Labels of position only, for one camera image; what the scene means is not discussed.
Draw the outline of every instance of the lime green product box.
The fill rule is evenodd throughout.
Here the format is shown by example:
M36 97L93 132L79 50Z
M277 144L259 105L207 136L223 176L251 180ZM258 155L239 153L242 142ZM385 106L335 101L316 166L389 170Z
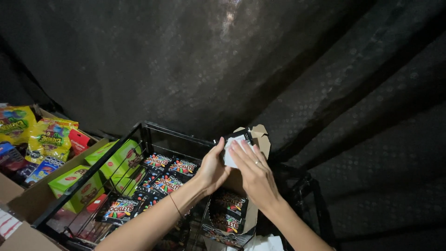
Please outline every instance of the lime green product box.
M121 179L121 177L113 176L111 178L111 181L113 182L113 185L116 186L116 190L118 192L120 192L122 195L131 197L133 193L136 191L139 182L141 181L142 178L144 178L144 176L145 176L145 169L142 168L142 170L138 173L138 175L134 179L131 179L129 177L123 177Z
M52 180L48 185L54 195L59 198L68 188L78 181L89 168L90 167L82 165L75 167ZM103 193L105 193L105 191L104 188L102 188L99 173L95 173L63 207L73 213L79 213L85 204L90 204Z
M110 148L116 142L117 141L110 142L107 145L101 147L95 153L87 156L85 160L91 166L93 166L108 150L110 150ZM132 175L132 173L138 168L139 165L137 165L136 167L132 167L131 169L130 166L132 166L135 161L138 161L138 157L140 155L141 148L139 147L139 145L135 141L129 139L125 144L121 146L118 151L116 151L116 153L112 157L107 160L107 162L103 166L101 166L100 170L104 174L106 179L109 179L112 175L113 178L130 177L130 175Z

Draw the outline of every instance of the open cardboard box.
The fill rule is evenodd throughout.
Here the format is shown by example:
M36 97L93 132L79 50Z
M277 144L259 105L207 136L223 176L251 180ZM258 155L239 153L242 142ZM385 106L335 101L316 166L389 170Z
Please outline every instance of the open cardboard box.
M36 113L42 117L55 117L51 113L34 106ZM0 251L6 250L61 250L39 231L31 228L29 223L33 223L48 207L48 205L57 198L51 191L48 183L60 175L79 165L87 165L85 157L97 151L108 143L107 139L102 139L96 144L67 161L65 165L55 170L39 182L24 190L21 186L14 183L8 177L0 173L0 202L7 205L10 213L20 221L24 221L17 230L5 240L0 246Z
M243 130L243 127L238 128L234 132ZM271 143L269 142L267 131L263 125L254 126L250 129L253 143L258 145L260 151L265 155L266 158L269 156L269 149L271 148ZM246 192L243 189L243 179L239 169L234 168L231 170L231 174L226 179L225 183L222 185L223 188L232 190L239 195L246 197ZM257 225L257 206L251 202L248 198L248 207L245 217L244 229L240 234L227 233L216 229L209 215L209 206L211 203L212 196L207 203L206 211L203 216L203 222L201 225L201 234L209 239L224 243L225 245L242 248L246 243L249 242L256 235L256 225Z

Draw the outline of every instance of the plastic bag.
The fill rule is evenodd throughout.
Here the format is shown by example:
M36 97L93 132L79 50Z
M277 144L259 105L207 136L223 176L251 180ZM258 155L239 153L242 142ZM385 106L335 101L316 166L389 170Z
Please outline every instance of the plastic bag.
M0 108L0 142L28 143L36 118L29 106Z
M71 142L68 134L79 124L61 118L43 118L32 128L29 137L26 160L40 164L46 156L66 162Z

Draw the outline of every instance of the blue package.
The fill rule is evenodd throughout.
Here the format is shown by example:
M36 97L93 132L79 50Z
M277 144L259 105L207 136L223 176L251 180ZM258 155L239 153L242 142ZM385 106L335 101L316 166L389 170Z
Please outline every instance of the blue package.
M33 173L25 180L25 183L32 185L39 180L45 178L48 174L54 172L59 167L63 166L65 162L56 158L47 156L42 163L33 171Z

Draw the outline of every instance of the dark tarp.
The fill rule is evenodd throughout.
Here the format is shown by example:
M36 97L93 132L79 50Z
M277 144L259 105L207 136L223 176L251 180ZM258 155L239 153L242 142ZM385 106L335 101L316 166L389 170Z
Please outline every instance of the dark tarp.
M41 87L28 93L86 131L149 120L213 139L262 123L275 161L320 181L338 238L446 220L445 1L16 0L0 11L3 50Z

